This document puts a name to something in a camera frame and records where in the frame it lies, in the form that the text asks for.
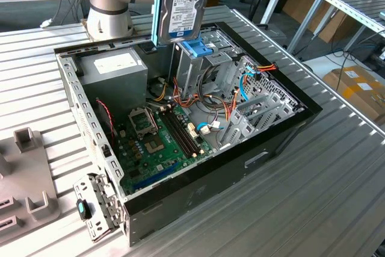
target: hard drive label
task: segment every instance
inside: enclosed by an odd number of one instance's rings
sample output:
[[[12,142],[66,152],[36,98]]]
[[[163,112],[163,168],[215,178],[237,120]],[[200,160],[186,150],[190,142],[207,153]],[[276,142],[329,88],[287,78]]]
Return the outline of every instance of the hard drive label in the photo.
[[[199,0],[174,0],[168,32],[172,37],[185,36],[194,27]]]

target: motherboard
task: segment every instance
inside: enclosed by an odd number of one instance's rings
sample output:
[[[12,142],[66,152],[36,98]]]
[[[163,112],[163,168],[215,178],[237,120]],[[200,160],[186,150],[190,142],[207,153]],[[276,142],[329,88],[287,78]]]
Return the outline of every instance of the motherboard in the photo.
[[[211,154],[212,148],[195,137],[192,125],[177,105],[133,110],[127,122],[116,126],[114,150],[125,173],[123,189],[132,194]]]

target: blue latch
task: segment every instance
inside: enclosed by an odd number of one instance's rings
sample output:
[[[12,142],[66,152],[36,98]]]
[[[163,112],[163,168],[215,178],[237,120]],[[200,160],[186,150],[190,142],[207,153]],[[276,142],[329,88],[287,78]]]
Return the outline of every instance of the blue latch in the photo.
[[[212,49],[206,47],[201,37],[182,43],[189,51],[192,52],[192,55],[195,57],[204,57],[205,55],[213,53]]]

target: table leg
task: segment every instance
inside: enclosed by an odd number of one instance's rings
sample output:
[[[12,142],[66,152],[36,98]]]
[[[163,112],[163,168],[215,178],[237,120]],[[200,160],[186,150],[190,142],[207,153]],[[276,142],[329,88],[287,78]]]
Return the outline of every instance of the table leg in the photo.
[[[317,26],[316,30],[314,30],[315,36],[317,36],[320,33],[320,31],[324,28],[324,26],[327,25],[327,23],[330,21],[331,16],[336,10],[337,8],[332,5],[329,7],[328,11],[325,13],[324,17],[322,18],[321,22]]]
[[[329,7],[328,11],[326,12],[326,14],[322,18],[321,22],[317,26],[317,29],[314,30],[314,35],[315,36],[320,32],[320,30],[324,27],[324,25],[330,20],[331,16],[333,15],[333,13],[336,10],[337,10],[337,8],[332,6],[332,5]]]
[[[309,25],[310,21],[312,20],[313,16],[316,14],[316,12],[319,9],[319,6],[321,5],[322,0],[315,0],[312,7],[310,8],[309,12],[307,13],[305,19],[302,21],[301,26],[297,30],[297,33],[294,35],[292,41],[290,42],[290,45],[287,49],[287,51],[291,54],[293,53],[295,47],[297,46],[298,42],[300,41],[300,38],[305,33],[305,30],[307,26]]]
[[[361,28],[356,32],[356,34],[351,38],[349,43],[345,46],[344,51],[348,51],[350,47],[356,42],[357,38],[360,37],[360,35],[365,30],[366,26],[362,25]]]
[[[274,9],[277,6],[279,0],[270,0],[269,4],[267,5],[267,8],[265,10],[265,14],[263,15],[262,20],[260,21],[261,23],[268,23],[270,20],[271,15],[274,12]]]

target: ram slot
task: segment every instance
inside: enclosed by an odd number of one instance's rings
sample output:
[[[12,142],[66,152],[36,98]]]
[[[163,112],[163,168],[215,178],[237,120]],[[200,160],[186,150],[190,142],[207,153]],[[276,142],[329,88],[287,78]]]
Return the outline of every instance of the ram slot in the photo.
[[[187,134],[185,128],[180,124],[174,113],[172,111],[165,111],[159,115],[186,158],[191,158],[193,154],[198,154],[198,146]]]

